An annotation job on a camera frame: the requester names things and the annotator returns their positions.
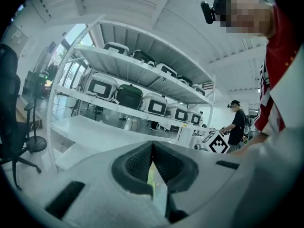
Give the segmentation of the black high-back office chair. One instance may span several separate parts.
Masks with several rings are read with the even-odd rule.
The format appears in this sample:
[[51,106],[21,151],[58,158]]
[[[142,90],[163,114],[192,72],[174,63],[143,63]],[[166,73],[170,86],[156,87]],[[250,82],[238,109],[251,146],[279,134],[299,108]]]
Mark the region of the black high-back office chair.
[[27,112],[26,122],[18,122],[16,117],[17,99],[19,98],[20,78],[17,75],[18,56],[5,44],[0,44],[0,165],[12,163],[13,181],[17,184],[17,163],[41,169],[34,163],[22,158],[26,151],[33,152],[29,143],[30,112],[35,104],[30,102],[24,107]]

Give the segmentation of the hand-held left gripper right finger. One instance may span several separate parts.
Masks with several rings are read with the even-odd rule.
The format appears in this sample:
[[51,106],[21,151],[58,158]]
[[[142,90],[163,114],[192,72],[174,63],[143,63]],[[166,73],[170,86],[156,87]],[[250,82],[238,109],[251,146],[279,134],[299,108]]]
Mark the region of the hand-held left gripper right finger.
[[236,193],[227,187],[239,166],[237,157],[153,142],[153,162],[167,187],[164,211],[153,218],[160,224],[232,224]]

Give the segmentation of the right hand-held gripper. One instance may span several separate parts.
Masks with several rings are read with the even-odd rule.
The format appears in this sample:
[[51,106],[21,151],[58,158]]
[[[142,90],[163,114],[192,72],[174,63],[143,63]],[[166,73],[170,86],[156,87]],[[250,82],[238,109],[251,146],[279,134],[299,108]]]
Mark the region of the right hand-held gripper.
[[230,146],[224,137],[217,131],[206,133],[204,136],[196,136],[194,149],[215,153],[227,153]]

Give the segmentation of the white metal shelf rack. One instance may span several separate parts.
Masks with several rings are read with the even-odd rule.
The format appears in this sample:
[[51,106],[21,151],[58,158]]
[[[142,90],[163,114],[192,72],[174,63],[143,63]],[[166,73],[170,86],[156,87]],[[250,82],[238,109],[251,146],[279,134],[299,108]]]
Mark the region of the white metal shelf rack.
[[129,56],[140,49],[151,56],[158,68],[176,78],[184,76],[193,82],[191,88],[205,96],[208,104],[190,104],[190,112],[198,105],[213,106],[214,94],[205,94],[204,86],[215,78],[202,66],[170,42],[143,29],[98,18],[74,40],[64,56],[49,97],[47,115],[51,116],[56,94],[76,100],[75,113],[61,119],[47,118],[47,137],[56,132],[72,141],[62,154],[55,153],[55,144],[48,141],[51,160],[67,170],[95,153],[109,151],[132,143],[159,140],[189,146],[195,130],[207,128],[156,116],[116,104],[112,96],[122,80],[99,75],[77,50],[79,46],[115,49]]

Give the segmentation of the dark green hard case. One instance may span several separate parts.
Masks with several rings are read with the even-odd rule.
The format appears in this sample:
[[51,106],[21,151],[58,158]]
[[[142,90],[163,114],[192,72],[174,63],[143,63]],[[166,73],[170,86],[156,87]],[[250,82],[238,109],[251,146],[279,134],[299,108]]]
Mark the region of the dark green hard case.
[[114,101],[122,106],[138,110],[142,104],[143,92],[132,84],[122,84],[117,88]]
[[184,76],[177,75],[176,78],[189,87],[192,87],[193,85],[193,82]]
[[156,62],[155,60],[149,56],[147,53],[145,53],[144,51],[137,49],[135,51],[133,51],[129,57],[137,59],[140,62],[146,63],[152,67],[156,66]]

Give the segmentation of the person's red shirt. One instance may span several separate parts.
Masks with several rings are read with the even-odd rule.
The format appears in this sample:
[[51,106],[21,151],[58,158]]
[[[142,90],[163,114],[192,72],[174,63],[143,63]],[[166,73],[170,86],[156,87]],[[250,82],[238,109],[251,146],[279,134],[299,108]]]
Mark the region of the person's red shirt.
[[295,27],[287,15],[274,4],[275,35],[268,40],[266,57],[260,68],[260,104],[255,127],[268,136],[285,128],[270,91],[293,62],[299,48]]

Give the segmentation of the person's right forearm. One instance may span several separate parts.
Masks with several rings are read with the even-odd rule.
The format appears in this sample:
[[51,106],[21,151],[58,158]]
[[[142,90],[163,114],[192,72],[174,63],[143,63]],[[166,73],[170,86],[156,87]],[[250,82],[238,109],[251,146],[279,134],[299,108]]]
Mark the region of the person's right forearm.
[[269,135],[260,132],[256,136],[254,136],[247,144],[245,144],[241,149],[233,151],[230,154],[236,156],[243,156],[247,153],[249,147],[255,144],[263,143],[268,137]]

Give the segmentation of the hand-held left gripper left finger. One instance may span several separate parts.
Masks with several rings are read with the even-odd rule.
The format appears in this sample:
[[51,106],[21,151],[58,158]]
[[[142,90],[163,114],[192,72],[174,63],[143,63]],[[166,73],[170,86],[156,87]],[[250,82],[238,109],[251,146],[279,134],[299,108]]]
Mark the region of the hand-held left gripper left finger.
[[38,196],[60,228],[153,228],[152,142],[84,158]]

